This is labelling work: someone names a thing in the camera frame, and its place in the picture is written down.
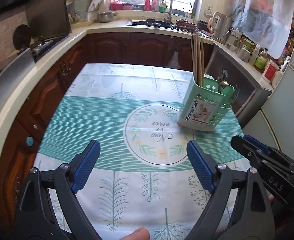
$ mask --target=fork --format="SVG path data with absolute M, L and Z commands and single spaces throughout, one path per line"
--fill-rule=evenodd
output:
M 239 95 L 239 92 L 240 92 L 240 87 L 239 86 L 236 86 L 234 93 L 231 95 L 230 102 L 229 103 L 226 103 L 226 104 L 223 104 L 221 107 L 225 107 L 227 105 L 231 105 L 233 102 L 235 102 L 235 100 L 237 99 L 237 97 Z

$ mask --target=chopsticks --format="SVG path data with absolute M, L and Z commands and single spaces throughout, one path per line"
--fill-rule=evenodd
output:
M 194 72 L 195 83 L 200 87 L 204 83 L 204 43 L 203 39 L 199 38 L 198 33 L 193 34 L 191 38 L 191 55 L 192 55 L 192 70 Z

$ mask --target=green striped tablecloth band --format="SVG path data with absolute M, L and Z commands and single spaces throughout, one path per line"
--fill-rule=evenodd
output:
M 101 154 L 96 168 L 132 172 L 164 172 L 190 170 L 188 159 L 175 167 L 158 168 L 137 160 L 127 149 L 123 126 L 127 116 L 137 107 L 159 103 L 177 109 L 181 103 L 146 100 L 71 97 L 60 102 L 42 139 L 39 153 L 70 162 L 90 140 L 98 140 Z M 196 131 L 196 141 L 217 162 L 230 162 L 242 156 L 230 147 L 231 137 L 243 135 L 235 115 L 230 111 L 214 132 Z

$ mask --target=refrigerator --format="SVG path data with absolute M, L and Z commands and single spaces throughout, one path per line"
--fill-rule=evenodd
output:
M 294 159 L 294 50 L 278 86 L 243 131 Z

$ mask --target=metal screw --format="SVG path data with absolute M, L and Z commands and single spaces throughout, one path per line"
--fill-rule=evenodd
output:
M 227 166 L 226 166 L 225 163 L 219 163 L 219 164 L 217 165 L 217 167 L 218 167 L 220 170 L 224 170 L 224 169 L 227 168 Z
M 253 167 L 251 167 L 251 168 L 249 169 L 249 171 L 250 171 L 252 174 L 257 173 L 257 169 L 256 169 L 256 168 L 253 168 Z
M 34 173 L 37 172 L 37 168 L 31 168 L 31 169 L 29 170 L 29 172 L 34 174 Z
M 60 168 L 62 168 L 63 170 L 68 169 L 68 167 L 69 167 L 68 163 L 63 163 L 63 164 L 60 165 Z

